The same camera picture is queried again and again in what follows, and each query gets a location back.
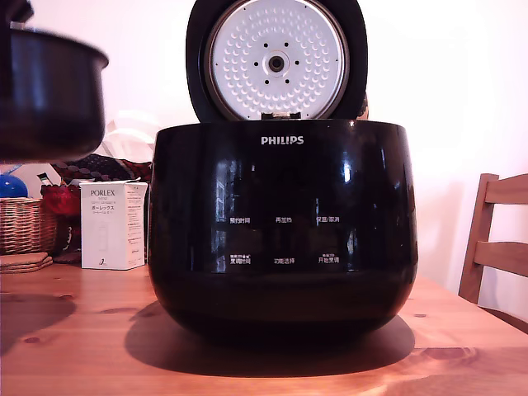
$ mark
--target wicker basket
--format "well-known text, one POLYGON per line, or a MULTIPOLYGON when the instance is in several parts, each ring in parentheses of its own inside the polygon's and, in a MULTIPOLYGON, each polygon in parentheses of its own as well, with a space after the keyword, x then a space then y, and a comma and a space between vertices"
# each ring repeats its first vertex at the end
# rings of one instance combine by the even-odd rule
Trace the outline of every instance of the wicker basket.
POLYGON ((0 255, 53 252, 57 217, 41 201, 0 198, 0 255))

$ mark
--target chair backrest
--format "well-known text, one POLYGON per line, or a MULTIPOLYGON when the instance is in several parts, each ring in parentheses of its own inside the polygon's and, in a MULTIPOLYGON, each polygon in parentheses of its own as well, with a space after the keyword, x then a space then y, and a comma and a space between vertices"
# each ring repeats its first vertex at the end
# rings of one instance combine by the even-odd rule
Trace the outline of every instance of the chair backrest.
POLYGON ((480 176, 473 223, 465 253, 459 296, 477 304, 485 266, 528 276, 528 244, 490 243, 495 204, 528 205, 528 175, 499 180, 499 176, 480 176))

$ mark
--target white box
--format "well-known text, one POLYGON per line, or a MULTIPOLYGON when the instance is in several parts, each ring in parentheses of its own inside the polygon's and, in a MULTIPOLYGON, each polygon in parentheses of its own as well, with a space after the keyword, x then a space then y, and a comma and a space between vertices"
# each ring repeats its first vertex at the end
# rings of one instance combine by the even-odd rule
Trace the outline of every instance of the white box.
POLYGON ((81 183, 82 268, 144 266, 144 198, 136 181, 81 183))

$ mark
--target inner lid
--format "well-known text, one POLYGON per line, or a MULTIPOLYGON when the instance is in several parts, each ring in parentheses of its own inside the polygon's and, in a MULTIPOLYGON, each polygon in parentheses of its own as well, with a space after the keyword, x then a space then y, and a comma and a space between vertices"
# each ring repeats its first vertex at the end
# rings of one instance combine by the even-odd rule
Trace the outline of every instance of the inner lid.
POLYGON ((236 2, 211 32, 204 61, 210 95, 228 120, 325 118, 350 65, 342 28, 313 0, 236 2))

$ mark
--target table surface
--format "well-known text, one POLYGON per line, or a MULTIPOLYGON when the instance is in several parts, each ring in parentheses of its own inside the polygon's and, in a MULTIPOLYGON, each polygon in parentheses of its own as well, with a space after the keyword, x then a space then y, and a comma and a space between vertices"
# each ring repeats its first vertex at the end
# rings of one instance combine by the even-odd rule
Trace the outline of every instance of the table surface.
POLYGON ((528 394, 528 336, 420 277, 363 341, 296 353, 201 341, 165 314, 146 267, 1 281, 6 395, 528 394))

